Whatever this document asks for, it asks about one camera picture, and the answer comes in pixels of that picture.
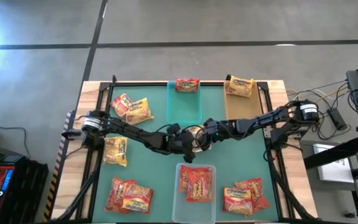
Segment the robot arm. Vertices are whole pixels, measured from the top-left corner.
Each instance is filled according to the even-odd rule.
[[[208,119],[203,124],[203,131],[194,136],[187,129],[180,129],[173,124],[166,133],[147,132],[129,125],[118,118],[108,118],[108,114],[100,111],[90,111],[82,127],[87,138],[100,138],[109,133],[139,141],[146,148],[161,153],[184,154],[186,162],[191,163],[195,158],[193,141],[196,140],[200,148],[205,151],[213,142],[225,139],[241,140],[254,133],[255,130],[269,127],[279,122],[286,122],[281,128],[271,131],[271,142],[286,142],[289,135],[301,127],[309,128],[319,120],[318,106],[310,101],[291,101],[274,111],[258,116],[254,119],[234,119],[216,121]]]

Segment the desk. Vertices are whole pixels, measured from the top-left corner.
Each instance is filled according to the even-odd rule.
[[[268,83],[270,99],[272,102],[273,109],[288,102],[285,85],[282,80],[267,80],[265,82]],[[76,109],[76,117],[85,115],[89,110],[95,109],[100,86],[101,82],[84,82],[84,85],[81,90],[80,101]],[[101,104],[106,104],[106,98],[102,99]],[[262,106],[266,108],[264,109],[264,111],[266,111],[267,105],[264,100],[262,100]],[[80,129],[81,126],[82,120],[75,121],[73,123],[73,128],[75,129]],[[298,145],[298,142],[295,140],[290,140],[289,143]],[[48,195],[47,209],[45,210],[44,214],[45,220],[47,220],[48,218],[59,217],[75,198],[81,186],[87,150],[81,149],[77,153],[72,154],[69,159],[63,161],[61,156],[64,153],[63,150],[65,148],[65,144],[67,146],[67,153],[69,153],[71,151],[74,151],[75,149],[78,149],[81,145],[81,141],[75,140],[71,141],[70,143],[62,141],[60,144],[57,163],[55,164],[55,172]],[[282,152],[285,169],[287,172],[288,183],[292,192],[295,194],[300,203],[306,208],[306,210],[313,216],[317,217],[316,208],[314,205],[313,196],[311,194],[311,189],[308,182],[308,177],[306,174],[306,169],[303,163],[301,152],[291,147],[283,149]],[[88,214],[88,202],[90,199],[90,192],[91,189],[86,194],[81,217],[86,217],[86,214]],[[279,190],[279,196],[280,204],[282,205],[283,209],[283,217],[288,217],[285,197],[281,190]]]

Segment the plastic bin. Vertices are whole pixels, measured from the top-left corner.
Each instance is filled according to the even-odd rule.
[[[203,118],[201,111],[201,88],[196,93],[175,91],[175,81],[167,83],[167,123],[178,123],[182,128],[199,125]]]
[[[178,192],[180,183],[180,166],[209,167],[212,170],[213,199],[212,202],[186,202],[186,193]],[[216,221],[216,168],[212,165],[185,164],[177,165],[175,191],[173,193],[172,221],[175,223],[215,223]]]

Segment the concrete floor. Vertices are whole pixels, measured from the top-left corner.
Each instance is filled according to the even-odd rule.
[[[89,44],[101,3],[0,0],[0,45]],[[358,39],[358,0],[110,0],[99,43],[350,39]],[[0,126],[25,127],[32,157],[49,168],[66,112],[76,106],[88,52],[0,50]],[[357,68],[358,45],[97,49],[89,79],[217,80],[230,73],[280,79],[287,88],[304,90],[344,80],[347,70]],[[358,136],[356,114],[345,100],[339,109],[353,129],[332,142]],[[323,131],[332,132],[332,125]],[[20,131],[0,130],[0,146],[25,154],[22,138]],[[318,138],[308,133],[305,139]],[[319,216],[357,222],[344,220],[344,209],[336,206],[338,198],[351,204],[349,193],[313,189]],[[43,212],[41,205],[37,217]]]

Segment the wooden table frame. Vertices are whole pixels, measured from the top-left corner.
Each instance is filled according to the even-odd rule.
[[[113,80],[113,84],[111,82],[84,82],[76,113],[68,113],[63,131],[72,128],[80,129],[83,119],[75,121],[74,117],[78,118],[79,116],[86,115],[89,110],[98,108],[99,110],[108,111],[114,86],[162,86],[166,85],[167,82],[119,82],[115,80],[115,77],[113,77]],[[260,87],[260,104],[264,113],[288,102],[287,93],[282,80],[262,80],[257,82]],[[223,86],[223,81],[201,81],[201,84],[206,86]],[[298,141],[294,139],[290,139],[288,142],[299,146]],[[55,171],[48,194],[47,208],[44,213],[44,221],[57,218],[66,210],[67,206],[69,206],[79,192],[87,176],[89,176],[89,173],[93,170],[94,165],[97,163],[96,160],[101,159],[100,153],[98,156],[98,152],[96,151],[80,149],[65,162],[66,154],[78,149],[80,146],[81,140],[69,142],[64,138],[61,139]],[[273,157],[277,156],[278,159],[275,160],[275,166],[282,177],[284,177],[283,179],[290,186],[295,197],[311,215],[317,217],[301,152],[292,147],[287,147],[283,149],[282,152],[277,152],[277,155],[275,152],[272,154]],[[273,183],[278,216],[280,218],[299,218],[299,215],[293,211],[291,205],[287,204],[288,201],[282,189],[274,181]],[[87,191],[83,200],[84,202],[82,203],[83,206],[81,206],[82,209],[77,209],[71,219],[75,219],[76,222],[91,221],[96,187],[95,185],[91,186],[89,191]]]

